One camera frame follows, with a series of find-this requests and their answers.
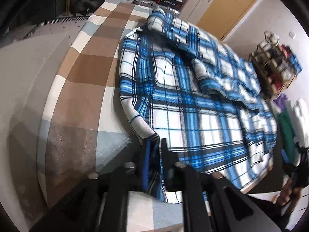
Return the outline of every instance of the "plaid duvet cover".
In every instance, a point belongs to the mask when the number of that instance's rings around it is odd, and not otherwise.
[[[277,126],[251,63],[209,33],[161,9],[126,35],[120,100],[146,147],[145,191],[169,201],[158,140],[198,172],[247,189],[271,160]]]

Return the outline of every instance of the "wall outlet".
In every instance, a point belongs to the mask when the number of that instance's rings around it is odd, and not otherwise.
[[[289,33],[289,36],[290,36],[290,38],[294,39],[296,35],[295,35],[294,32],[290,32],[290,33]]]

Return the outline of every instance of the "purple cloth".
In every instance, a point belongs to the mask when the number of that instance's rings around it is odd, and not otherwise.
[[[280,94],[279,97],[277,97],[274,102],[277,106],[283,111],[285,109],[285,102],[288,100],[288,97],[285,94]]]

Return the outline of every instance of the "bolt head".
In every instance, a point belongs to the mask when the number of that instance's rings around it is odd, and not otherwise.
[[[185,163],[181,162],[181,161],[177,161],[177,162],[175,163],[175,166],[178,167],[178,168],[184,168],[184,167],[186,167],[187,165],[186,165]]]
[[[91,180],[96,180],[99,177],[99,174],[97,172],[92,172],[88,174],[88,178]]]
[[[213,172],[213,173],[212,173],[212,176],[213,176],[215,179],[221,179],[221,178],[223,178],[223,175],[222,175],[222,173],[220,173],[220,172]]]
[[[133,169],[133,168],[135,168],[135,163],[133,163],[133,162],[126,162],[124,164],[124,167],[128,168],[128,169]]]

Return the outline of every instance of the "hand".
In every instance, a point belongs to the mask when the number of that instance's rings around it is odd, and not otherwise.
[[[290,194],[292,193],[291,187],[292,180],[289,179],[288,182],[283,186],[280,196],[277,198],[277,204],[283,206],[290,200]],[[295,198],[292,200],[292,203],[287,209],[287,213],[293,212],[294,208],[296,207],[297,203],[299,202],[302,194],[302,187],[296,187],[294,190]]]

